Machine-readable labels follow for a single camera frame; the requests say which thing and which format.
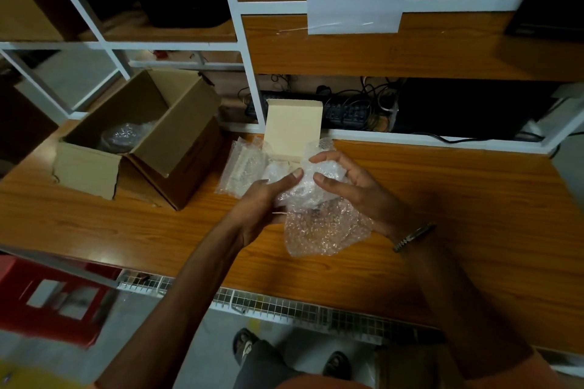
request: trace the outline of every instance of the forearm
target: forearm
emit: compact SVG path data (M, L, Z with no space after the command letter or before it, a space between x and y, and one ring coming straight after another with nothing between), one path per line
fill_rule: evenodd
M213 296L241 249L224 218L197 246L171 289L99 377L100 389L172 387Z
M507 370L533 354L469 280L442 242L429 235L402 251L465 378Z

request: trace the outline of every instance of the shoe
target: shoe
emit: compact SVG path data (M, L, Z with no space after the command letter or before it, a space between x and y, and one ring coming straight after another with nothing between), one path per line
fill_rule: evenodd
M258 340L259 338L246 328L241 329L235 334L232 349L233 356L238 365L241 366L244 363L245 357L251 352L253 344Z
M325 364L325 369L322 370L322 375L325 377L347 381L351 380L351 373L351 363L347 356L340 351L333 352Z

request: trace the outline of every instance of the shirt sleeve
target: shirt sleeve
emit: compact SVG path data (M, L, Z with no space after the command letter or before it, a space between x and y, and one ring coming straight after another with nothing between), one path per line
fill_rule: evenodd
M501 372L466 382L469 389L568 389L538 353Z

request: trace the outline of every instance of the person's left hand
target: person's left hand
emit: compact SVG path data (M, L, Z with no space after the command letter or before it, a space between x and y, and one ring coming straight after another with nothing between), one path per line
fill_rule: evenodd
M242 243L241 248L250 245L258 238L266 226L284 223L285 215L273 214L278 211L274 209L274 201L282 192L295 187L302 180L303 175L303 170L298 168L279 182L268 185L267 180L258 180L250 186L226 216L228 221L239 229L238 238Z

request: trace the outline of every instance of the person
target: person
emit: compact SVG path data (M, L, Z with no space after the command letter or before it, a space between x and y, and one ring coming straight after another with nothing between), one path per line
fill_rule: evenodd
M374 231L394 245L427 225L343 153L327 151L311 158L313 163L325 160L335 160L346 168L352 184L322 174L315 174L314 181L349 200L373 220ZM237 254L267 225L283 221L285 216L273 213L274 200L302 176L298 169L279 182L258 181L249 188L199 243L166 296L98 378L98 389L172 387L197 327ZM433 232L427 231L407 243L400 254L413 271L469 387L564 387L541 356L481 296ZM233 352L241 363L236 389L364 387L347 381L346 357L341 353L327 363L326 376L314 376L287 367L269 343L259 341L246 330L236 335Z

